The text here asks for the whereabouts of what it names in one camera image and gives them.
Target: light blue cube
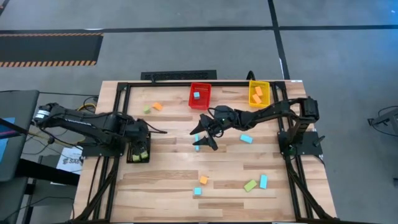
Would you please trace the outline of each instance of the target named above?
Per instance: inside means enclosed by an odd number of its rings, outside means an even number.
[[[260,178],[260,188],[261,189],[267,188],[267,181],[268,181],[268,177],[266,175],[261,175],[261,178]]]
[[[250,136],[247,136],[245,134],[241,135],[241,140],[244,141],[244,142],[247,142],[249,144],[251,144],[253,142],[253,138],[250,137]]]
[[[199,141],[199,135],[198,134],[195,135],[195,142],[197,142],[197,141]],[[195,151],[199,152],[199,150],[200,150],[199,146],[195,146]]]
[[[199,98],[200,98],[199,92],[194,92],[194,93],[193,93],[193,98],[194,98],[195,100],[199,100]]]
[[[193,194],[194,195],[201,195],[201,187],[195,187],[193,189]]]

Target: wood grain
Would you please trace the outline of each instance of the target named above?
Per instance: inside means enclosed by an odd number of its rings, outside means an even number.
[[[113,108],[117,82],[103,82],[97,113]],[[306,97],[302,82],[286,81],[289,98]],[[248,105],[247,87],[213,87],[210,106],[256,111]],[[127,164],[122,157],[113,201],[112,222],[241,222],[292,221],[294,212],[283,159],[276,138],[276,120],[258,124],[245,134],[253,144],[239,140],[241,131],[227,130],[216,139],[217,151],[201,147],[195,152],[194,137],[189,132],[198,124],[203,111],[188,107],[189,87],[137,87],[131,91],[128,114],[144,118],[153,127],[168,134],[153,134],[151,159],[148,164]],[[144,114],[144,105],[159,102],[162,111]],[[330,215],[335,209],[325,169],[316,158],[303,156],[307,185],[318,203]],[[79,214],[86,205],[96,158],[88,158],[75,198]],[[94,184],[98,187],[99,171]],[[268,188],[258,186],[247,193],[243,185],[260,175],[268,176]],[[199,183],[201,175],[209,177],[206,185]],[[193,196],[193,188],[202,187],[202,196]],[[103,197],[101,217],[104,215]],[[299,199],[302,214],[303,200]]]

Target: yellow basket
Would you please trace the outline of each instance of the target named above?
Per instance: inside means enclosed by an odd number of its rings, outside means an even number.
[[[252,95],[256,94],[255,87],[261,87],[262,96],[261,103],[257,104]],[[271,103],[271,95],[269,94],[269,82],[252,81],[249,83],[249,105],[253,107],[265,108]]]

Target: red basket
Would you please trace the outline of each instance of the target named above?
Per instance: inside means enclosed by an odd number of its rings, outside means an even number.
[[[194,92],[199,92],[199,100],[193,97]],[[191,93],[189,95],[188,105],[192,109],[207,110],[210,104],[211,84],[206,83],[191,83]]]

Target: black floor mat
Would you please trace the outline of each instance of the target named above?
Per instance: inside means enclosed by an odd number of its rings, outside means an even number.
[[[0,34],[0,67],[95,65],[103,34]]]
[[[141,72],[141,80],[216,80],[216,70]]]

